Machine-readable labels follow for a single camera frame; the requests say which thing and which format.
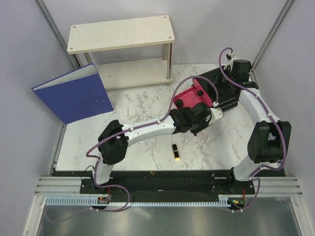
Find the pink top drawer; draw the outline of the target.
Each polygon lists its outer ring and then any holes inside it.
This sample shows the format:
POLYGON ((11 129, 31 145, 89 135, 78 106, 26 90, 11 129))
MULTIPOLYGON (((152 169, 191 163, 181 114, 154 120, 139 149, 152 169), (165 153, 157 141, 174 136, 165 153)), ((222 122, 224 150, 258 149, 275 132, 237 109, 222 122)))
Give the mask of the pink top drawer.
POLYGON ((195 88, 195 96, 197 101, 204 102, 209 107, 212 107, 213 102, 211 98, 196 78, 193 78, 193 86, 195 88))

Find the black round jar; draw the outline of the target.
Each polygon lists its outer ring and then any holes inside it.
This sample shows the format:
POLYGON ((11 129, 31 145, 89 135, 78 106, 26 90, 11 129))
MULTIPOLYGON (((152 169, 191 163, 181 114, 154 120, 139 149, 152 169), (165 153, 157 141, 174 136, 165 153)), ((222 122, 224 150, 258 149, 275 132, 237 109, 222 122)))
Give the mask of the black round jar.
POLYGON ((177 108, 182 108, 184 106, 184 102, 181 99, 177 99, 175 101, 175 105, 177 106, 177 108))

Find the black gold lipstick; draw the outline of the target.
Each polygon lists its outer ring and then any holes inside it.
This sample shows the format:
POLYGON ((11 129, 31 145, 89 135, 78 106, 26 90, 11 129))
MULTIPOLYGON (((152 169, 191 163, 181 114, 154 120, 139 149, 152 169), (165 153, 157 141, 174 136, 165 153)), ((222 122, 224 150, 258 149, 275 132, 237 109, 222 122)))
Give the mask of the black gold lipstick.
POLYGON ((172 144, 172 150, 173 150, 174 159, 180 160, 180 155, 179 155, 179 151, 176 144, 172 144))

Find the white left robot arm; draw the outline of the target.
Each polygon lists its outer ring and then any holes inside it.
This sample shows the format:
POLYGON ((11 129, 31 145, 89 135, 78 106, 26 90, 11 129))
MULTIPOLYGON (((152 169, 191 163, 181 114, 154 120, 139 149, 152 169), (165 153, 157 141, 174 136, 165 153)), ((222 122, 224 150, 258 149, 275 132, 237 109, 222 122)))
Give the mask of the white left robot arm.
POLYGON ((200 103, 193 108, 172 109, 163 118, 149 123, 123 125, 118 120, 111 121, 98 138, 96 148, 101 156, 94 169, 91 188, 96 193, 107 190, 113 167, 125 158, 128 147, 156 136, 188 131, 196 135, 213 123, 213 111, 214 108, 200 103))

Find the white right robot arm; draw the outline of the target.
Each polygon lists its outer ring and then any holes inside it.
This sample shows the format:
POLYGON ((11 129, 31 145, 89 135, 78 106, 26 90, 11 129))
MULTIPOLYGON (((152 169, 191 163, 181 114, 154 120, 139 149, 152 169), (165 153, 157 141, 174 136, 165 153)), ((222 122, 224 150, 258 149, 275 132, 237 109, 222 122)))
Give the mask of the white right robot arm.
POLYGON ((247 145, 247 156, 231 169, 233 177, 225 181, 230 193, 238 193, 243 188, 242 181, 252 180, 261 170, 280 171, 284 168, 291 135, 291 124, 274 115, 262 99, 255 82, 232 80, 227 71, 219 67, 213 82, 219 90, 219 107, 223 111, 242 104, 247 110, 254 129, 247 145))

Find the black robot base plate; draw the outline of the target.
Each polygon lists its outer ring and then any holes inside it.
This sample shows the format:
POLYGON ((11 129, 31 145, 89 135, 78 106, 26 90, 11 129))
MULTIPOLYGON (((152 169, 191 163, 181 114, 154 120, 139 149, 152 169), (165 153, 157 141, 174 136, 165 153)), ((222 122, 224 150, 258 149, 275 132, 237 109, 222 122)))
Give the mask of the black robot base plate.
POLYGON ((255 194, 252 181, 237 181, 230 170, 112 171, 107 183, 98 188, 92 178, 81 181, 81 194, 110 194, 125 201, 217 201, 219 195, 255 194))

